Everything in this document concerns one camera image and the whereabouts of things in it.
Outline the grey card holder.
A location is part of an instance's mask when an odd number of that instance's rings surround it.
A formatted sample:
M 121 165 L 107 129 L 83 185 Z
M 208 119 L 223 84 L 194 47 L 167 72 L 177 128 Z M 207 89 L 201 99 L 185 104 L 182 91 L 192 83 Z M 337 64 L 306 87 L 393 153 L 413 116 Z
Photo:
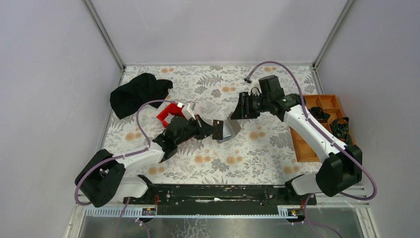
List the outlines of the grey card holder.
M 237 120 L 231 119 L 232 112 L 224 121 L 221 121 L 222 137 L 218 140 L 219 143 L 223 143 L 227 140 L 233 139 L 241 130 L 241 126 Z

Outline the red plastic bin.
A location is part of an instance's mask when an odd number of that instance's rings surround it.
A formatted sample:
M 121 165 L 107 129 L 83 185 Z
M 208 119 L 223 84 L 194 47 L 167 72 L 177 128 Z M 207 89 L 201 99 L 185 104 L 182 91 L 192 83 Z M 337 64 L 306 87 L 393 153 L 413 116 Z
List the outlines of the red plastic bin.
M 184 105 L 182 103 L 170 103 L 156 116 L 156 118 L 161 122 L 164 128 L 167 128 L 174 117 L 185 118 L 182 113 L 183 107 Z

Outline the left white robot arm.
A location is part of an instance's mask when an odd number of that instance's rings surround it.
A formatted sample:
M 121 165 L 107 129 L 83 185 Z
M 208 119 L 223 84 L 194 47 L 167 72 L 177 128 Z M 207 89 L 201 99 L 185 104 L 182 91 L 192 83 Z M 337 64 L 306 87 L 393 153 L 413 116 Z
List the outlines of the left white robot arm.
M 191 119 L 176 116 L 143 149 L 119 155 L 101 149 L 76 177 L 74 199 L 79 205 L 92 204 L 95 207 L 102 207 L 117 198 L 136 198 L 147 204 L 153 199 L 153 189 L 128 174 L 141 167 L 164 162 L 177 153 L 180 144 L 191 138 L 203 140 L 216 131 L 216 127 L 206 123 L 199 115 Z

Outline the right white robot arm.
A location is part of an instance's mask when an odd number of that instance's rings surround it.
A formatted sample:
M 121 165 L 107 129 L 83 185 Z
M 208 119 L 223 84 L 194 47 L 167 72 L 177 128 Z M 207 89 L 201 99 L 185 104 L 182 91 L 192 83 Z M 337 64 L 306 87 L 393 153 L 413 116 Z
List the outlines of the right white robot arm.
M 317 173 L 301 175 L 287 181 L 284 198 L 297 204 L 306 194 L 323 193 L 333 197 L 362 180 L 362 151 L 333 136 L 308 111 L 299 94 L 285 95 L 278 77 L 259 79 L 258 94 L 239 93 L 232 120 L 256 119 L 269 112 L 286 123 L 311 147 L 322 165 Z

